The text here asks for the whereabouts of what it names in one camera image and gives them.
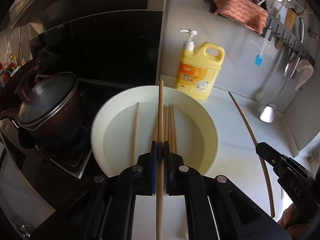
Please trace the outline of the person's right hand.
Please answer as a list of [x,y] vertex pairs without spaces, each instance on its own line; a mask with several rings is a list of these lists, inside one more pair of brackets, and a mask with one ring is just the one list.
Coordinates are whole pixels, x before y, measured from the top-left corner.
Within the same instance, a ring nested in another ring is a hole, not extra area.
[[291,238],[299,237],[304,229],[308,226],[307,224],[294,224],[294,211],[295,204],[292,203],[282,214],[280,220],[278,220],[278,224],[284,228],[287,233],[291,236]]

